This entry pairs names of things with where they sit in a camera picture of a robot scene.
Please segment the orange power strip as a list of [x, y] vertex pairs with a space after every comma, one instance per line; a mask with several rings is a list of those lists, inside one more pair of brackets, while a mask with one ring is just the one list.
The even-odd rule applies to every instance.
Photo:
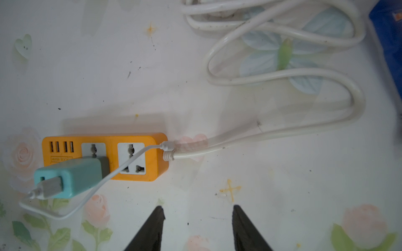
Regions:
[[[167, 141], [164, 133], [136, 134], [71, 134], [46, 137], [42, 140], [44, 165], [82, 157], [107, 157], [113, 172], [147, 146]], [[169, 168], [161, 149], [148, 150], [113, 179], [120, 181], [152, 182]]]

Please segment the blue white snack packet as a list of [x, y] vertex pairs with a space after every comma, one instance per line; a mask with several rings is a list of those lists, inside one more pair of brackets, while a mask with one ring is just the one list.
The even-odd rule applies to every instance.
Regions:
[[402, 95], [402, 1], [378, 1], [369, 13], [385, 64], [398, 94]]

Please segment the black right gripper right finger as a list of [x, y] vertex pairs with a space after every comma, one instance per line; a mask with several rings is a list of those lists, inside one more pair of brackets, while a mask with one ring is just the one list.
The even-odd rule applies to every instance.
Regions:
[[236, 251], [273, 251], [239, 205], [233, 206], [232, 229]]

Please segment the teal USB charger adapter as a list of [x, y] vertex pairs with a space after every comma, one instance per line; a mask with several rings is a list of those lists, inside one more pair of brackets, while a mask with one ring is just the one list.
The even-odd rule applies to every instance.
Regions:
[[51, 178], [60, 178], [62, 192], [53, 197], [70, 199], [94, 188], [109, 173], [107, 157], [84, 157], [39, 168], [34, 172], [34, 179], [37, 184]]

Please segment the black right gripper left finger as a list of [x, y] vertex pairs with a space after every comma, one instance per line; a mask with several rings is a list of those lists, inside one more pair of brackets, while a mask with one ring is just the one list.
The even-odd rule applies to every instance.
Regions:
[[155, 207], [124, 251], [160, 251], [164, 220], [162, 206]]

